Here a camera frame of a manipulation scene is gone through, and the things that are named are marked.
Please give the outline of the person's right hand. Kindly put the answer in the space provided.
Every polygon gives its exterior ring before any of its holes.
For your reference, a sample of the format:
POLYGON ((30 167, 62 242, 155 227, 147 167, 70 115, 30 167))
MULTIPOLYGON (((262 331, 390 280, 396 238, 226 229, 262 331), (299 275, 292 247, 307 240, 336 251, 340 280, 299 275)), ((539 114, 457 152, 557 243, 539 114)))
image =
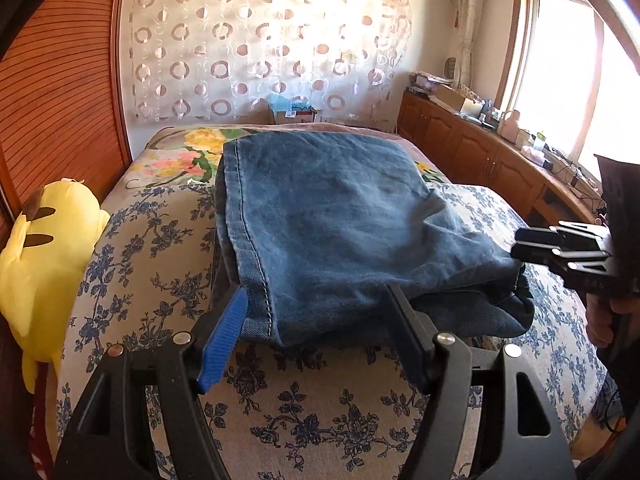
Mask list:
POLYGON ((623 347, 629 347, 639 338, 640 300, 636 296, 608 299, 600 296, 587 295, 587 325, 588 339, 598 349, 606 348, 613 340, 613 316, 628 315, 629 324, 623 347))

